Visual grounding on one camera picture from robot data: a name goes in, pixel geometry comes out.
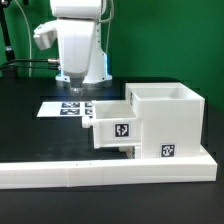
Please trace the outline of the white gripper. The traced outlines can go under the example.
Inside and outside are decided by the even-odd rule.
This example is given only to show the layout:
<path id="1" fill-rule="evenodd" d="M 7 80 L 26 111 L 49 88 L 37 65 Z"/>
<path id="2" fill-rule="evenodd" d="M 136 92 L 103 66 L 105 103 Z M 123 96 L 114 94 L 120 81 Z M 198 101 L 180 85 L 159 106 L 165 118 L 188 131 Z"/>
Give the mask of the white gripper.
<path id="1" fill-rule="evenodd" d="M 58 18 L 40 24 L 33 38 L 41 49 L 50 48 L 58 41 L 60 67 L 64 74 L 70 76 L 70 91 L 82 93 L 82 82 L 89 70 L 96 22 Z"/>

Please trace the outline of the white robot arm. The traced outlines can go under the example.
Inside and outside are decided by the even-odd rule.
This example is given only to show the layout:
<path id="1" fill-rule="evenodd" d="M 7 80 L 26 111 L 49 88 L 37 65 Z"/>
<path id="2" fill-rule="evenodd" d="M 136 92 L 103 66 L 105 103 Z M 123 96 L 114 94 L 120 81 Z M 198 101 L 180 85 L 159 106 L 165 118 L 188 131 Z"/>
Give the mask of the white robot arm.
<path id="1" fill-rule="evenodd" d="M 113 18 L 113 0 L 50 0 L 50 7 L 56 20 L 40 24 L 33 38 L 41 50 L 58 42 L 57 82 L 67 85 L 72 94 L 110 84 L 101 25 Z"/>

